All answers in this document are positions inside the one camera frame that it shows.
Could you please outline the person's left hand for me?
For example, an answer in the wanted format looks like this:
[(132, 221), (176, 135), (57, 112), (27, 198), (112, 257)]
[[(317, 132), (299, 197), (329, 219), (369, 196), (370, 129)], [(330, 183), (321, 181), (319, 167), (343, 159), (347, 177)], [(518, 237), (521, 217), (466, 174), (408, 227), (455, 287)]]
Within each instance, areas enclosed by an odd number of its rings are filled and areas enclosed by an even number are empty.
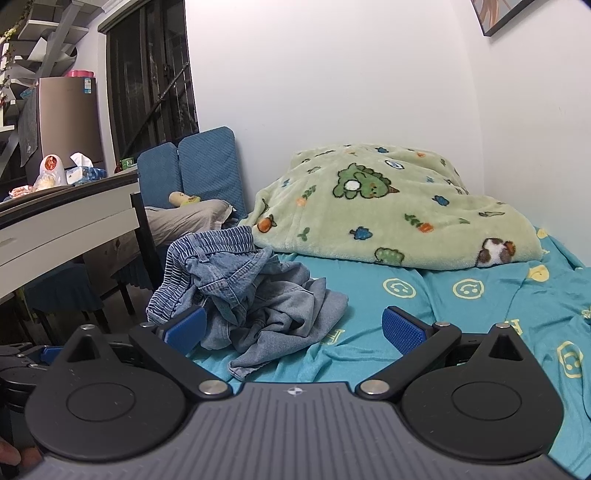
[(34, 467), (42, 460), (36, 447), (18, 450), (4, 439), (0, 439), (0, 463), (25, 469)]

